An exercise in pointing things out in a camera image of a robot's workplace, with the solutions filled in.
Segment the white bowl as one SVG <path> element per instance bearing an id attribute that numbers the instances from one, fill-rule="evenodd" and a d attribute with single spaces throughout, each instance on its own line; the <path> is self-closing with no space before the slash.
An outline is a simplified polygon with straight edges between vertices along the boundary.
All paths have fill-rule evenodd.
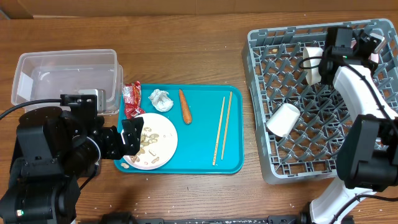
<path id="1" fill-rule="evenodd" d="M 321 59 L 315 57 L 321 57 L 323 55 L 323 49 L 320 47 L 305 47 L 303 49 L 303 59 L 307 59 L 303 62 L 303 66 L 307 71 L 306 81 L 308 85 L 314 85 L 321 82 L 321 75 L 318 71 L 318 66 Z"/>

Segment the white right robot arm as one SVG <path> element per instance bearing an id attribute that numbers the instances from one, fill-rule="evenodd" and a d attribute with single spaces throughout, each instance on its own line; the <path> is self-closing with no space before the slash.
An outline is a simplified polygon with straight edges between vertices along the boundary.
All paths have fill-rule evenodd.
<path id="1" fill-rule="evenodd" d="M 397 113 L 375 86 L 372 60 L 385 38 L 335 26 L 327 30 L 320 56 L 303 50 L 301 69 L 309 85 L 331 85 L 341 95 L 353 122 L 336 157 L 337 176 L 309 203 L 302 223 L 352 223 L 346 215 L 366 198 L 397 185 Z"/>

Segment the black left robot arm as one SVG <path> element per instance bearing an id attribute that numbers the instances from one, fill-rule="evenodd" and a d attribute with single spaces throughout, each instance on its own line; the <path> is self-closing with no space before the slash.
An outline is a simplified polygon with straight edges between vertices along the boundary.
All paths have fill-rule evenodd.
<path id="1" fill-rule="evenodd" d="M 9 188 L 1 199 L 4 223 L 72 223 L 78 179 L 102 159 L 138 153 L 142 118 L 124 119 L 123 133 L 105 128 L 96 109 L 45 107 L 19 119 Z"/>

